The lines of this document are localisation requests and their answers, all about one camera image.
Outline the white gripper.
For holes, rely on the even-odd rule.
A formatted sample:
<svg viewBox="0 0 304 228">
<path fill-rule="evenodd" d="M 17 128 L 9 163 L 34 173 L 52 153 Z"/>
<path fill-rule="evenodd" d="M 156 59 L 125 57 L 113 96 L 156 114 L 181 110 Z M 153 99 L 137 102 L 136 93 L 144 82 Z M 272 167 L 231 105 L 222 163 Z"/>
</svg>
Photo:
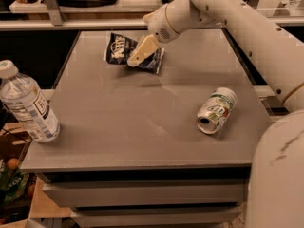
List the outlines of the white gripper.
<svg viewBox="0 0 304 228">
<path fill-rule="evenodd" d="M 131 67 L 138 66 L 151 56 L 159 48 L 159 42 L 169 43 L 189 29 L 201 29 L 217 22 L 206 11 L 199 9 L 195 0 L 173 0 L 142 19 L 150 35 L 143 36 L 130 53 L 127 64 Z"/>
</svg>

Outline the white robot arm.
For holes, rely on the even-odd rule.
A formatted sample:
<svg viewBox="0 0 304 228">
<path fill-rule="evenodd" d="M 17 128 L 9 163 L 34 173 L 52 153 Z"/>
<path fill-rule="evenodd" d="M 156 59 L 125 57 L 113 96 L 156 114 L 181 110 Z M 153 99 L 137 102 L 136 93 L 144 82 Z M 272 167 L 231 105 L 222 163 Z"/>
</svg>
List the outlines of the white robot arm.
<svg viewBox="0 0 304 228">
<path fill-rule="evenodd" d="M 304 44 L 243 0 L 173 0 L 146 14 L 149 36 L 130 57 L 136 66 L 161 43 L 213 22 L 223 25 L 287 109 L 263 133 L 253 156 L 245 228 L 304 228 Z"/>
</svg>

